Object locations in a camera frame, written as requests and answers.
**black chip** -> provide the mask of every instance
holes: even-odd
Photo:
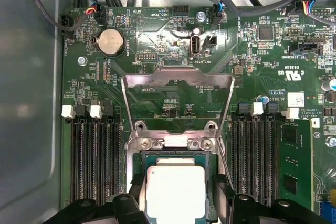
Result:
[[[82,98],[82,104],[90,104],[89,98]]]
[[[259,26],[259,40],[273,41],[273,27],[272,26]]]
[[[246,102],[240,102],[240,103],[238,103],[238,110],[237,110],[237,112],[238,112],[238,114],[249,113],[248,103],[246,103]]]
[[[324,107],[323,108],[323,116],[331,116],[331,108],[330,107]]]
[[[327,102],[336,102],[336,92],[328,92],[326,95]]]
[[[296,178],[292,178],[289,177],[288,175],[285,175],[283,184],[284,189],[286,191],[295,195],[298,193],[298,181],[296,180]]]
[[[87,110],[85,105],[77,105],[76,106],[76,116],[86,116]]]
[[[267,105],[266,105],[266,111],[269,114],[278,113],[279,112],[279,104],[276,103],[276,102],[269,102],[269,103],[267,103]]]
[[[113,105],[105,105],[104,115],[114,115],[114,106]]]
[[[100,106],[106,106],[106,105],[111,105],[111,101],[109,101],[109,100],[101,100],[100,101]]]
[[[298,143],[298,128],[290,125],[282,126],[282,140],[288,144]]]

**white sticker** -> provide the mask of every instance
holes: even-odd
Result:
[[[303,92],[294,92],[287,93],[287,107],[296,107],[296,108],[304,108],[305,107],[305,93]]]

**electrolytic capacitor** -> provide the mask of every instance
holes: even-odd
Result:
[[[269,98],[263,95],[259,95],[256,99],[256,102],[262,102],[263,105],[266,105],[267,103],[269,103]]]
[[[324,91],[336,90],[336,79],[325,80],[322,82],[321,88]]]

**blue wire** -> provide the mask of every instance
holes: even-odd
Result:
[[[308,14],[310,14],[311,12],[311,8],[313,7],[313,4],[315,3],[315,0],[312,0],[309,4],[309,7],[308,7]]]

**surface mount component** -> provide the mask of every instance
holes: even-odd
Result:
[[[259,40],[273,41],[274,31],[272,26],[259,26]]]
[[[126,48],[124,36],[118,30],[112,28],[102,31],[97,37],[93,38],[92,42],[94,46],[108,57],[117,57]]]

